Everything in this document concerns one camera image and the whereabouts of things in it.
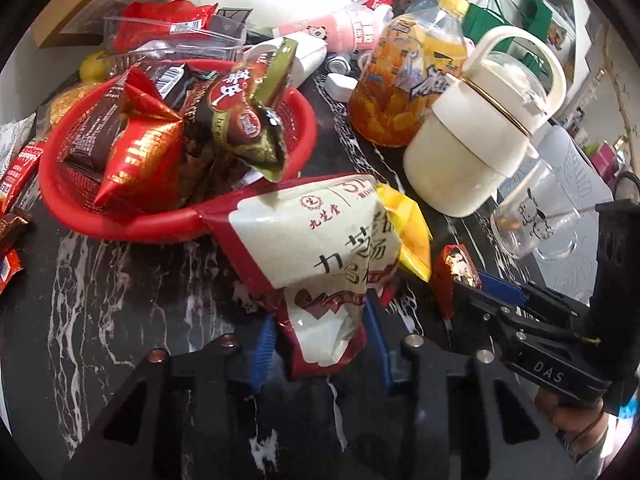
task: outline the gold rim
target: gold rim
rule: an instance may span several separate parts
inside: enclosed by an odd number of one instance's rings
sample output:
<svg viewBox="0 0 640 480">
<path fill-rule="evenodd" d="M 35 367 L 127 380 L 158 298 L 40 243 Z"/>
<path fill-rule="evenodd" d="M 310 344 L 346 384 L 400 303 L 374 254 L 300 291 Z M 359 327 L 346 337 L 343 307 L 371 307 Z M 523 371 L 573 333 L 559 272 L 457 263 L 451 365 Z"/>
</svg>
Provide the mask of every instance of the gold rim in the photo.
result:
<svg viewBox="0 0 640 480">
<path fill-rule="evenodd" d="M 474 83 L 473 81 L 471 81 L 471 79 L 469 79 L 466 76 L 462 76 L 462 81 L 464 81 L 466 84 L 468 84 L 473 90 L 475 90 L 476 92 L 478 92 L 486 101 L 488 101 L 488 103 L 493 106 L 496 110 L 498 110 L 502 115 L 504 115 L 504 117 L 511 123 L 513 124 L 513 126 L 515 126 L 517 129 L 520 130 L 520 132 L 527 137 L 527 139 L 530 139 L 531 137 L 533 137 L 533 134 L 527 130 L 524 125 L 517 120 L 513 115 L 511 115 L 511 113 L 504 107 L 502 106 L 498 101 L 496 101 L 493 97 L 491 97 L 487 92 L 485 92 L 484 90 L 482 90 L 476 83 Z"/>
</svg>

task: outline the clear glass cup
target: clear glass cup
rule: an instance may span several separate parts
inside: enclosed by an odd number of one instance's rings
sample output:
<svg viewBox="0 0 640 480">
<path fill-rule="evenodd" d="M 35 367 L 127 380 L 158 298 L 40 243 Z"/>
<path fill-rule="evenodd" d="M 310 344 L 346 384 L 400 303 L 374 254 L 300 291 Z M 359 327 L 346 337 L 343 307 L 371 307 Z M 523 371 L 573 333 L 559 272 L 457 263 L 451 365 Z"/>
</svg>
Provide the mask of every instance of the clear glass cup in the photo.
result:
<svg viewBox="0 0 640 480">
<path fill-rule="evenodd" d="M 580 218 L 571 198 L 552 168 L 540 159 L 527 176 L 491 214 L 491 229 L 500 247 L 516 259 L 535 252 L 543 260 L 565 258 L 578 243 L 574 236 L 566 248 L 543 253 L 538 246 L 562 226 Z"/>
</svg>

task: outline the thermos handle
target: thermos handle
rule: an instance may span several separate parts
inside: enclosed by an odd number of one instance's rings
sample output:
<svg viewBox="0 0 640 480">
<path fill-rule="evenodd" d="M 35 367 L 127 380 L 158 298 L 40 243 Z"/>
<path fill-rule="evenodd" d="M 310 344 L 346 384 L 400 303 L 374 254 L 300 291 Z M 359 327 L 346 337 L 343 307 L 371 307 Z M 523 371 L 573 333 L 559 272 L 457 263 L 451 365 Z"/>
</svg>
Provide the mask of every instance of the thermos handle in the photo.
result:
<svg viewBox="0 0 640 480">
<path fill-rule="evenodd" d="M 551 66 L 552 84 L 551 90 L 546 98 L 549 104 L 549 110 L 547 111 L 545 119 L 548 119 L 559 110 L 562 102 L 564 102 L 564 97 L 566 96 L 566 78 L 564 77 L 562 66 L 558 58 L 554 56 L 554 53 L 551 52 L 549 47 L 542 41 L 526 30 L 509 25 L 501 25 L 500 27 L 494 27 L 489 30 L 482 37 L 476 49 L 471 53 L 471 56 L 466 59 L 462 66 L 462 73 L 470 72 L 477 68 L 494 47 L 506 38 L 524 38 L 524 40 L 530 41 L 540 49 L 542 55 L 549 62 Z"/>
</svg>

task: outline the metal screw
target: metal screw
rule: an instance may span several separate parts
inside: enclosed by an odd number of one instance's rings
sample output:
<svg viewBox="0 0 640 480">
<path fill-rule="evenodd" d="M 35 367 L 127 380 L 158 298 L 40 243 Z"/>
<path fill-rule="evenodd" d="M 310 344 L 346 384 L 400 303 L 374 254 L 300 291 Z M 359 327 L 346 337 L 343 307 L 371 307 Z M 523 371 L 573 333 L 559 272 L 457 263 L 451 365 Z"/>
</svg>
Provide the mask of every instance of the metal screw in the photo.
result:
<svg viewBox="0 0 640 480">
<path fill-rule="evenodd" d="M 487 365 L 494 362 L 495 355 L 489 350 L 478 350 L 476 352 L 476 359 Z"/>
<path fill-rule="evenodd" d="M 233 334 L 225 334 L 220 336 L 220 338 L 218 339 L 218 342 L 220 343 L 220 346 L 222 346 L 223 348 L 233 348 L 234 346 L 236 346 L 236 343 L 238 342 L 238 340 L 236 339 L 236 336 L 234 336 Z"/>
<path fill-rule="evenodd" d="M 404 344 L 410 346 L 411 348 L 420 348 L 422 345 L 424 345 L 424 339 L 420 335 L 409 334 L 404 338 Z"/>
<path fill-rule="evenodd" d="M 164 348 L 154 348 L 146 355 L 146 360 L 152 363 L 161 363 L 169 357 L 169 352 Z"/>
</svg>

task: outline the hand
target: hand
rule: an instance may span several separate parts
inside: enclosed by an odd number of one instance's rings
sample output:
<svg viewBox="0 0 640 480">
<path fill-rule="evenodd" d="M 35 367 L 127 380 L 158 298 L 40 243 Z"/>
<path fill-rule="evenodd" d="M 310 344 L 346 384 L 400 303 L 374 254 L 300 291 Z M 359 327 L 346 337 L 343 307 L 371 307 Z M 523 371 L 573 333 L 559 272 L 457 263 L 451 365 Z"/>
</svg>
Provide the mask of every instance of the hand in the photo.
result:
<svg viewBox="0 0 640 480">
<path fill-rule="evenodd" d="M 578 435 L 590 424 L 598 420 L 602 410 L 602 399 L 590 408 L 560 408 L 558 396 L 540 388 L 536 395 L 536 407 L 549 421 L 554 431 L 564 430 L 568 434 Z M 571 444 L 570 450 L 575 456 L 584 455 L 594 447 L 607 431 L 609 417 L 604 413 L 596 425 Z"/>
</svg>

